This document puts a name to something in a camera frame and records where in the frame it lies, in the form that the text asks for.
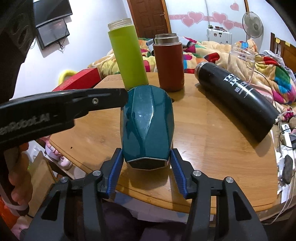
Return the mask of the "person's left hand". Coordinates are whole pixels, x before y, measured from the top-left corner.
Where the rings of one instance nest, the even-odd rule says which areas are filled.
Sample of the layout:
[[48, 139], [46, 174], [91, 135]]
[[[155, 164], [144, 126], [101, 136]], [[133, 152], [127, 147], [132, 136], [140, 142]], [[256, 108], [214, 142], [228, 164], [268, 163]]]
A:
[[28, 171], [29, 157], [25, 153], [28, 148], [29, 143], [24, 143], [18, 147], [19, 158], [9, 172], [9, 181], [14, 186], [11, 198], [18, 205], [28, 205], [33, 193], [31, 175]]

